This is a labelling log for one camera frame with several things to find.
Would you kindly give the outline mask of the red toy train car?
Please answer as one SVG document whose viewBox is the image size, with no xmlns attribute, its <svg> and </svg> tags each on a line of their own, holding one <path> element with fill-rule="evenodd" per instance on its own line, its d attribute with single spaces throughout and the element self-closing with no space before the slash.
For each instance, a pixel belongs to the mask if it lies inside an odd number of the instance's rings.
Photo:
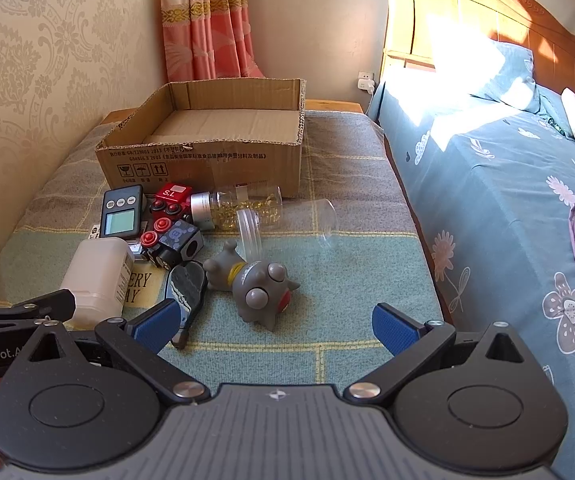
<svg viewBox="0 0 575 480">
<path fill-rule="evenodd" d="M 157 233 L 165 233 L 174 222 L 192 221 L 190 198 L 193 190 L 186 185 L 167 183 L 152 198 L 148 212 L 152 218 L 152 228 Z"/>
</svg>

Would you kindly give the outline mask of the white wall socket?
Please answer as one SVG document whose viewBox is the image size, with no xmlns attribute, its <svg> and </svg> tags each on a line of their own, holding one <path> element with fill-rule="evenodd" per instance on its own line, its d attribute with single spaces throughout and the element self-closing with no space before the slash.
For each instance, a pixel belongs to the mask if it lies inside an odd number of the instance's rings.
<svg viewBox="0 0 575 480">
<path fill-rule="evenodd" d="M 360 72 L 357 78 L 357 88 L 363 92 L 367 92 L 370 96 L 372 96 L 376 88 L 374 74 L 368 72 Z"/>
</svg>

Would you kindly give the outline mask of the cardboard box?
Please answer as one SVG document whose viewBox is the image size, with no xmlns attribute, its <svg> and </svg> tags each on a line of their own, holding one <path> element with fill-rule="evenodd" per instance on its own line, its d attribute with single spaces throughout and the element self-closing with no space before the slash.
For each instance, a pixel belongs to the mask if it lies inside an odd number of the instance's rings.
<svg viewBox="0 0 575 480">
<path fill-rule="evenodd" d="M 268 183 L 294 198 L 301 183 L 306 83 L 229 78 L 169 82 L 98 142 L 111 188 L 164 183 L 198 192 Z"/>
</svg>

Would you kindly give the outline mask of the blue pillow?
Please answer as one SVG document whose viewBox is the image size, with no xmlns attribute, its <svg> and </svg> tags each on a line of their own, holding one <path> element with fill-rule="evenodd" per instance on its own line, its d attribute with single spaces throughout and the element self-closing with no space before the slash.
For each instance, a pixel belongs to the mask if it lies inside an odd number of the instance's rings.
<svg viewBox="0 0 575 480">
<path fill-rule="evenodd" d="M 486 40 L 473 56 L 466 90 L 476 98 L 536 114 L 554 129 L 571 133 L 561 96 L 537 84 L 534 53 L 519 44 Z"/>
</svg>

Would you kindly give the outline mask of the grey rubber monster toy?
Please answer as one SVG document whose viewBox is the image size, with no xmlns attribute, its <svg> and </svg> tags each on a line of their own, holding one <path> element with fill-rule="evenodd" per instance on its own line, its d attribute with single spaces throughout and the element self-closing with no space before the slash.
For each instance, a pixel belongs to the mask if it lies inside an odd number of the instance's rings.
<svg viewBox="0 0 575 480">
<path fill-rule="evenodd" d="M 227 240 L 221 252 L 202 263 L 207 287 L 231 292 L 237 314 L 245 323 L 274 330 L 276 318 L 289 306 L 299 284 L 289 278 L 284 264 L 246 261 L 236 248 L 235 240 Z"/>
</svg>

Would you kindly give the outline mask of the black digital timer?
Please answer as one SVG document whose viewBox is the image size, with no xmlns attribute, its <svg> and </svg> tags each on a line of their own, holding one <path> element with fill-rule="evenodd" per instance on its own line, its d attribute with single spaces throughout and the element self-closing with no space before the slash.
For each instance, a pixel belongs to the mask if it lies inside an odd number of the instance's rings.
<svg viewBox="0 0 575 480">
<path fill-rule="evenodd" d="M 106 191 L 102 203 L 101 237 L 132 240 L 139 236 L 144 204 L 141 184 Z"/>
</svg>

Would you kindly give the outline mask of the glass jar silver lid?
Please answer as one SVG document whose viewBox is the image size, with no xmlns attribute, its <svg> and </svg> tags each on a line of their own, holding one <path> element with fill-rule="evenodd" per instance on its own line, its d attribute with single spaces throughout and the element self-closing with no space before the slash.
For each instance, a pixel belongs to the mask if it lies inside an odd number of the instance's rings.
<svg viewBox="0 0 575 480">
<path fill-rule="evenodd" d="M 283 212 L 282 191 L 266 182 L 239 184 L 190 196 L 193 223 L 205 230 L 233 231 L 237 213 L 249 209 L 260 226 L 275 226 Z"/>
</svg>

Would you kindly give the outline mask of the wooden bed headboard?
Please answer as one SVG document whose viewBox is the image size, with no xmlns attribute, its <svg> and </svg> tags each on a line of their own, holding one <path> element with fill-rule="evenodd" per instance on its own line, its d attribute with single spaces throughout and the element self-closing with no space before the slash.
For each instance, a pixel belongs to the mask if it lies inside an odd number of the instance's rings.
<svg viewBox="0 0 575 480">
<path fill-rule="evenodd" d="M 575 91 L 575 34 L 537 0 L 388 0 L 382 66 L 431 70 L 435 44 L 466 32 L 527 47 L 538 84 Z"/>
</svg>

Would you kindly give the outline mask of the white medical bottle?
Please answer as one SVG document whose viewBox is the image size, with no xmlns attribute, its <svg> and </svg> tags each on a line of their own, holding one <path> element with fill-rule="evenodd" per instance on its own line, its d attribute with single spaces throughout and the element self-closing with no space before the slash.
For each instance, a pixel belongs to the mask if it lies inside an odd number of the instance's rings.
<svg viewBox="0 0 575 480">
<path fill-rule="evenodd" d="M 108 318 L 120 318 L 133 263 L 131 249 L 121 238 L 82 240 L 60 285 L 74 295 L 74 328 L 93 330 Z"/>
</svg>

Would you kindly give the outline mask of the black blue toy train car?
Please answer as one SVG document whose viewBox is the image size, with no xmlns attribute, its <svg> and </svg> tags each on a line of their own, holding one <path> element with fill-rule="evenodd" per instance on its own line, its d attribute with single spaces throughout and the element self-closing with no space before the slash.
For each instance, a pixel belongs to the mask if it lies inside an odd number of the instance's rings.
<svg viewBox="0 0 575 480">
<path fill-rule="evenodd" d="M 142 255 L 154 266 L 171 271 L 191 261 L 204 247 L 202 232 L 182 219 L 159 218 L 140 237 Z"/>
</svg>

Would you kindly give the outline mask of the blue floral bed sheet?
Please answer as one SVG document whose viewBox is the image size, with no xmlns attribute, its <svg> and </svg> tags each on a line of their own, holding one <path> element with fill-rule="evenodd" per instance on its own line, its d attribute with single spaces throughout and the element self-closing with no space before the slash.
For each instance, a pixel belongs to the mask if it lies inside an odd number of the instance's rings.
<svg viewBox="0 0 575 480">
<path fill-rule="evenodd" d="M 568 412 L 554 467 L 575 479 L 575 140 L 533 113 L 466 90 L 480 49 L 438 70 L 395 63 L 369 107 L 383 129 L 460 330 L 510 323 Z"/>
</svg>

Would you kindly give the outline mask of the clear plastic jar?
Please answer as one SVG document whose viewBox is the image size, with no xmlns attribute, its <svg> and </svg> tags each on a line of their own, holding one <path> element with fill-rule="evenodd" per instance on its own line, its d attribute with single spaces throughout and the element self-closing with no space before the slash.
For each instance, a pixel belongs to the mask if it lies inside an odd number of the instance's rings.
<svg viewBox="0 0 575 480">
<path fill-rule="evenodd" d="M 244 206 L 236 212 L 235 220 L 247 261 L 264 256 L 263 240 L 270 236 L 304 236 L 329 248 L 338 229 L 335 206 L 327 198 Z"/>
</svg>

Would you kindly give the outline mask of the pink curtain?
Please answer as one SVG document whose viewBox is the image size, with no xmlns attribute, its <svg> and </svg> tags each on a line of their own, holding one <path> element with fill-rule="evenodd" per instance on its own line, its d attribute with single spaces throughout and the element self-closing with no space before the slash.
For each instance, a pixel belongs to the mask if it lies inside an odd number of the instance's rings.
<svg viewBox="0 0 575 480">
<path fill-rule="evenodd" d="M 160 0 L 170 81 L 260 78 L 248 0 Z"/>
</svg>

